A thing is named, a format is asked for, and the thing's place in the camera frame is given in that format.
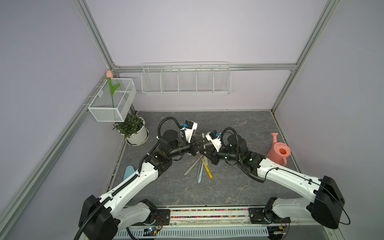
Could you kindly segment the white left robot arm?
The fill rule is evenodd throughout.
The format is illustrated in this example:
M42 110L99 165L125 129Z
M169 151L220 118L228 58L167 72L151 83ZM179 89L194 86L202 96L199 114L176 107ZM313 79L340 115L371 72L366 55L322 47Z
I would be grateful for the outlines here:
M128 208L126 204L160 177L175 161L175 156L203 154L212 145L212 133L194 135L191 130L183 131L183 138L179 138L176 131L165 131L140 160L133 174L100 197L88 197L83 204L79 230L74 238L78 240L85 235L89 240L112 240L121 229L137 223L152 223L157 207L151 201L142 200Z

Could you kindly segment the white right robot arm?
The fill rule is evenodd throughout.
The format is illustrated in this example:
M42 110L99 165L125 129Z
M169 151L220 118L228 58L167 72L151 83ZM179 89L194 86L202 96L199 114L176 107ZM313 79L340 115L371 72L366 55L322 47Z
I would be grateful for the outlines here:
M220 160L234 161L235 165L251 179L264 183L267 180L294 191L299 199L270 198L266 204L266 217L309 218L329 229L337 229L341 222L345 199L336 183L328 176L322 178L304 175L279 165L270 158L252 152L240 135L232 134L223 143L221 133L206 134L214 152L208 155L213 164Z

